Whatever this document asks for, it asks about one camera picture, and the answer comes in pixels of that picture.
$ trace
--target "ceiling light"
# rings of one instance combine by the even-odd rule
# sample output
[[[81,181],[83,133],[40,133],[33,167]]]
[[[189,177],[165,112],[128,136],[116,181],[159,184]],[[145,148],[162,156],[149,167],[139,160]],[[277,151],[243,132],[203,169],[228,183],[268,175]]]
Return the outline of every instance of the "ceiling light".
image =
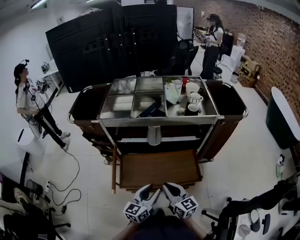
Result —
[[[31,6],[31,9],[37,8],[43,4],[45,4],[48,0],[39,0]]]

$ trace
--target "long black hair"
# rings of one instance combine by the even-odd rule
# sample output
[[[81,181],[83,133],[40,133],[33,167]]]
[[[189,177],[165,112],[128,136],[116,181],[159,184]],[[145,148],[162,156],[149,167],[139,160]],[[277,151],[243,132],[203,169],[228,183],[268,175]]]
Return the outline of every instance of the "long black hair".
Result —
[[[15,67],[15,70],[14,70],[14,76],[15,76],[15,85],[17,86],[17,89],[15,90],[15,93],[16,95],[18,95],[18,92],[19,92],[19,85],[21,83],[21,77],[20,77],[20,74],[23,72],[24,68],[26,67],[25,64],[18,64],[16,67]]]
[[[216,22],[216,26],[215,26],[216,30],[215,31],[217,31],[218,28],[221,28],[224,31],[222,21],[221,21],[220,17],[217,14],[211,14],[207,19],[210,22]],[[213,30],[214,30],[214,26],[211,26],[209,33],[212,34]]]

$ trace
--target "white shirt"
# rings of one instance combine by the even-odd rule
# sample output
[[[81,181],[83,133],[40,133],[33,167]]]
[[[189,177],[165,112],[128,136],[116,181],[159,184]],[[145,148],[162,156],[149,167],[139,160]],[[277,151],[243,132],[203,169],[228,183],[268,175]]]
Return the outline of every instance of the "white shirt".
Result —
[[[218,28],[216,31],[216,27],[214,27],[212,34],[209,36],[209,39],[210,39],[209,47],[210,46],[215,46],[215,47],[221,46],[223,34],[224,34],[224,31],[222,28]]]
[[[37,88],[33,85],[31,79],[27,79],[27,83],[21,83],[18,88],[17,108],[25,108],[26,110],[40,110],[45,106],[45,102],[39,95]]]

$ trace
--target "power strip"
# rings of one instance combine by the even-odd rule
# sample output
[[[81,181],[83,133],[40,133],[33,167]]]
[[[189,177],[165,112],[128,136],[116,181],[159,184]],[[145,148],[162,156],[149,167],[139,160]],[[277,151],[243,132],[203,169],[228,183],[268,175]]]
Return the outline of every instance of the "power strip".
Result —
[[[47,180],[44,191],[45,191],[45,195],[49,192],[49,187],[50,187],[51,181]]]

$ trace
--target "white desk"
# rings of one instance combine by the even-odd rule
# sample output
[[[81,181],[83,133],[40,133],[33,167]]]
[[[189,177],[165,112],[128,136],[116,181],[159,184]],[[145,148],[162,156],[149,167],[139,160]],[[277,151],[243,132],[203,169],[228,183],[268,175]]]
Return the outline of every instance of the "white desk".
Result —
[[[56,70],[54,70],[54,71],[49,70],[48,72],[46,72],[46,73],[42,76],[43,79],[44,79],[45,77],[50,76],[51,80],[53,81],[54,85],[55,85],[56,88],[57,88],[57,93],[55,94],[56,97],[59,95],[60,90],[61,90],[61,89],[63,88],[63,86],[64,86],[64,83],[63,83],[63,82],[62,82],[61,86],[59,86],[59,83],[60,83],[60,82],[56,82],[55,78],[53,77],[53,74],[58,73],[58,72],[59,72],[58,69],[56,69]]]

